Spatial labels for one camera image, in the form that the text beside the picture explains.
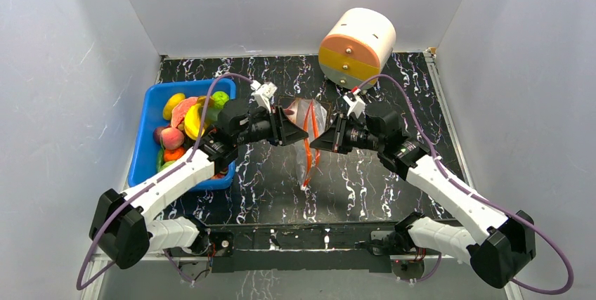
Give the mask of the clear zip top bag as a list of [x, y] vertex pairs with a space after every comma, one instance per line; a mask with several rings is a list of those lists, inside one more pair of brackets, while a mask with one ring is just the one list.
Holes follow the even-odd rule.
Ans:
[[297, 180], [301, 190], [306, 190], [320, 162], [320, 151], [312, 148], [311, 142], [325, 131], [328, 110], [317, 100], [295, 98], [285, 112], [293, 123], [308, 134], [307, 138], [293, 145]]

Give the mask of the yellow toy banana bunch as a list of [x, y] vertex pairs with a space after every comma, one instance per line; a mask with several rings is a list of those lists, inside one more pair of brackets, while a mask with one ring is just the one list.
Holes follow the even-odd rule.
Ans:
[[211, 123], [212, 118], [210, 117], [213, 112], [212, 104], [210, 103], [207, 108], [203, 127], [200, 129], [200, 121], [202, 117], [203, 107], [206, 101], [206, 96], [200, 96], [196, 102], [192, 104], [184, 117], [184, 132], [192, 140], [196, 140], [198, 136], [202, 135], [204, 129]]

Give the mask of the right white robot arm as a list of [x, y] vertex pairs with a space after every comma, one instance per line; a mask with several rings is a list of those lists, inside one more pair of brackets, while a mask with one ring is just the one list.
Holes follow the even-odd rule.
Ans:
[[534, 234], [526, 226], [531, 217], [522, 211], [506, 216], [478, 201], [476, 193], [455, 187], [436, 167], [429, 150], [408, 134], [400, 114], [387, 104], [367, 105], [363, 119], [336, 115], [311, 147], [338, 154], [354, 148], [376, 152], [386, 169], [432, 197], [460, 223], [449, 226], [413, 212], [384, 239], [372, 240], [372, 249], [388, 254], [412, 254], [419, 248], [438, 251], [470, 265], [495, 288], [511, 282], [536, 255]]

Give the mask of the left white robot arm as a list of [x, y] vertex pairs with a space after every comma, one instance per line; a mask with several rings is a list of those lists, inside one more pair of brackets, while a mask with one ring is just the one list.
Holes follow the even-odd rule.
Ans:
[[165, 221], [156, 216], [191, 188], [228, 168], [241, 145], [265, 140], [285, 146], [308, 136], [280, 106], [250, 112], [247, 104], [230, 100], [202, 134], [197, 148], [126, 192], [109, 189], [103, 193], [90, 237], [121, 269], [164, 249], [181, 248], [202, 255], [212, 247], [205, 224], [187, 216]]

